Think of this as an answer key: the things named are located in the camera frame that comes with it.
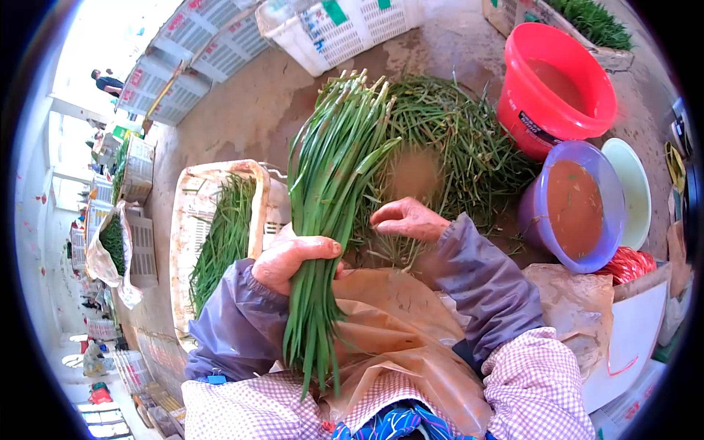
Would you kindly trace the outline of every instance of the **left hand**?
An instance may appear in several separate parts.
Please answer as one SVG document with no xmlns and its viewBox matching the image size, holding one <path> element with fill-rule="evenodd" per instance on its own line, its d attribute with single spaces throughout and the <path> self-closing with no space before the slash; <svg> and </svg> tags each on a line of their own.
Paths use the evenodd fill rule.
<svg viewBox="0 0 704 440">
<path fill-rule="evenodd" d="M 291 277 L 305 260 L 318 258 L 332 259 L 340 256 L 342 245 L 337 241 L 321 236 L 298 237 L 291 223 L 279 231 L 272 246 L 262 252 L 252 266 L 252 276 L 269 290 L 282 295 L 291 293 Z M 344 264 L 337 265 L 338 278 Z"/>
</svg>

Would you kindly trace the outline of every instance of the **muddy water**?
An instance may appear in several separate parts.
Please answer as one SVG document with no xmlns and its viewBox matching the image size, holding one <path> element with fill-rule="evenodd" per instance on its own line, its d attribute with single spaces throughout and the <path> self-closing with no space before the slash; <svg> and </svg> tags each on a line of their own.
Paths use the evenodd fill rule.
<svg viewBox="0 0 704 440">
<path fill-rule="evenodd" d="M 564 102 L 583 114 L 589 115 L 589 110 L 584 103 L 584 97 L 579 92 L 576 84 L 557 67 L 535 58 L 529 58 L 526 62 L 543 84 L 548 86 Z"/>
<path fill-rule="evenodd" d="M 601 194 L 578 163 L 559 161 L 550 169 L 548 215 L 558 244 L 572 260 L 596 247 L 603 222 Z"/>
</svg>

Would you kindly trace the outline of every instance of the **pink checkered sleeve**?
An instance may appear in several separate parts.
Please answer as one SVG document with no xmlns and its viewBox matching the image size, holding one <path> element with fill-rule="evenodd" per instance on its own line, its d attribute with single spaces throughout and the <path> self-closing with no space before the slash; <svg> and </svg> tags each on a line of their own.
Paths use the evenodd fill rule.
<svg viewBox="0 0 704 440">
<path fill-rule="evenodd" d="M 582 403 L 577 358 L 555 329 L 529 330 L 496 348 L 482 365 L 484 397 L 498 440 L 593 440 Z"/>
</svg>

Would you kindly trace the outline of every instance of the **bucket label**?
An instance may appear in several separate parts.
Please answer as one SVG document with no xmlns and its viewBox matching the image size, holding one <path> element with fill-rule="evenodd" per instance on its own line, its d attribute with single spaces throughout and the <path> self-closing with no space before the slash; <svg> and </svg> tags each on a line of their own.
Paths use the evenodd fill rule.
<svg viewBox="0 0 704 440">
<path fill-rule="evenodd" d="M 533 122 L 531 118 L 528 118 L 528 115 L 526 115 L 523 110 L 518 113 L 518 118 L 526 126 L 526 133 L 530 134 L 533 138 L 537 139 L 545 146 L 549 146 L 552 148 L 562 142 L 562 139 L 558 139 L 557 137 L 554 137 L 552 134 L 540 128 L 538 124 Z"/>
</svg>

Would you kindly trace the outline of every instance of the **bunch of chives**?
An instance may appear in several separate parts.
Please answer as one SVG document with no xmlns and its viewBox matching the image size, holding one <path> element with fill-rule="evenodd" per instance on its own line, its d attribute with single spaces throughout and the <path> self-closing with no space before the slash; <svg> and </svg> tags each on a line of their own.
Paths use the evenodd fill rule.
<svg viewBox="0 0 704 440">
<path fill-rule="evenodd" d="M 236 260 L 247 257 L 249 223 L 252 218 L 254 179 L 231 173 L 220 187 L 210 232 L 201 245 L 201 254 L 190 278 L 189 295 L 196 318 L 201 315 L 220 278 Z"/>
<path fill-rule="evenodd" d="M 291 141 L 289 196 L 294 232 L 331 237 L 347 248 L 361 193 L 370 176 L 401 138 L 386 140 L 395 97 L 388 82 L 365 85 L 367 70 L 330 79 L 311 117 Z M 332 368 L 339 391 L 333 347 L 336 321 L 343 318 L 332 293 L 340 257 L 307 260 L 291 281 L 284 361 L 303 373 L 303 395 L 317 373 L 321 392 Z"/>
</svg>

